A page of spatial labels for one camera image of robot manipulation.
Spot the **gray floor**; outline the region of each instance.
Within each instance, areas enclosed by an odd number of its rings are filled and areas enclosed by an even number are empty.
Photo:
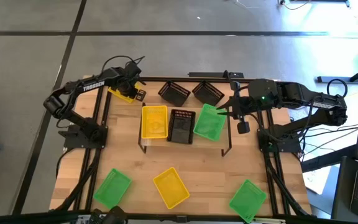
[[[319,75],[358,72],[358,18],[344,3],[317,3],[289,11],[276,0],[88,1],[79,30],[328,31],[330,37],[77,37],[63,82],[98,73],[114,55],[145,55],[144,76],[241,71],[247,78],[300,82],[324,91]],[[0,0],[0,30],[68,30],[80,0]],[[68,37],[0,37],[0,215],[10,212],[19,179],[52,89]],[[122,65],[117,60],[112,65]],[[340,93],[342,87],[333,88]],[[352,85],[350,93],[358,91]],[[48,210],[63,138],[52,119],[25,213]]]

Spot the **green plastic tray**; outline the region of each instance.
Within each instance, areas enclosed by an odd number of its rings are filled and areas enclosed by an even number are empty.
[[[246,180],[231,199],[229,206],[250,223],[266,199],[266,193]]]
[[[131,179],[122,172],[112,169],[93,198],[112,209],[119,203],[131,182]]]
[[[226,112],[226,110],[217,110],[214,106],[204,104],[194,127],[194,133],[212,141],[219,140],[226,120],[226,116],[218,114],[222,112]]]

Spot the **black mesh basket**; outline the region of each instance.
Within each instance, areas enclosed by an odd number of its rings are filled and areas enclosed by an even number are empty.
[[[192,144],[193,129],[196,112],[185,110],[171,110],[167,141]]]
[[[161,90],[158,91],[158,94],[171,104],[182,106],[189,97],[190,91],[174,82],[167,81]]]
[[[221,91],[207,81],[200,82],[192,92],[202,103],[207,103],[211,106],[217,105],[217,103],[224,97],[224,94]]]

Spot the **yellow tray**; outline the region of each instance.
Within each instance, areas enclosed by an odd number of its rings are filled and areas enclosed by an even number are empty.
[[[168,136],[167,106],[142,107],[142,138],[157,139]]]
[[[153,181],[168,209],[172,209],[190,196],[173,167],[154,177]]]
[[[135,88],[140,90],[140,86],[139,84],[135,84]],[[108,89],[110,93],[112,93],[114,96],[120,98],[120,99],[123,99],[125,100],[126,102],[128,103],[132,103],[135,99],[131,99],[129,98],[128,96],[122,96],[121,93],[119,92],[119,90],[112,90],[111,87]]]

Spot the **wooden tabletop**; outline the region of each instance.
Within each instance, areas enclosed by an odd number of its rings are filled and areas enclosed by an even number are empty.
[[[167,105],[168,109],[173,106],[157,94],[163,84],[164,82],[147,82],[146,86],[141,86],[141,89],[147,92],[144,99],[146,105]],[[177,84],[190,91],[197,85],[197,83],[180,82]],[[228,100],[232,90],[228,83],[213,83],[213,85],[225,94],[218,103],[219,106]],[[84,117],[92,116],[96,94],[97,90],[93,90],[80,95],[75,111]],[[241,95],[247,94],[247,90],[241,91]],[[104,100],[101,105],[99,124]],[[191,94],[182,108],[199,111],[202,106],[203,104]],[[183,144],[167,143],[166,140],[160,139],[157,143],[149,143],[147,153],[144,154],[137,144],[141,108],[142,103],[139,101],[129,104],[115,96],[112,97],[107,121],[108,141],[101,153],[95,190],[99,188],[111,169],[115,168],[132,179],[130,187],[119,203],[126,213],[236,215],[229,207],[229,202],[241,184],[249,179],[268,195],[257,215],[260,217],[272,215],[264,159],[257,142],[258,125],[251,116],[246,117],[251,130],[247,134],[238,134],[236,126],[238,121],[231,119],[232,149],[224,157],[221,156],[221,148],[227,146],[228,140],[225,139],[227,121],[219,142],[200,137],[199,144],[188,147]],[[290,122],[287,109],[275,109],[272,114],[275,124]],[[83,155],[84,149],[75,149],[62,159],[50,203],[51,209],[58,207],[77,184]],[[300,162],[292,154],[280,155],[287,188],[303,209],[310,213]],[[190,193],[188,199],[171,210],[167,209],[153,183],[154,177],[170,167],[176,168]],[[275,188],[278,210],[283,213],[280,191],[277,186]],[[85,186],[81,208],[85,206],[87,192],[88,186]],[[104,212],[109,210],[95,200],[92,208]]]

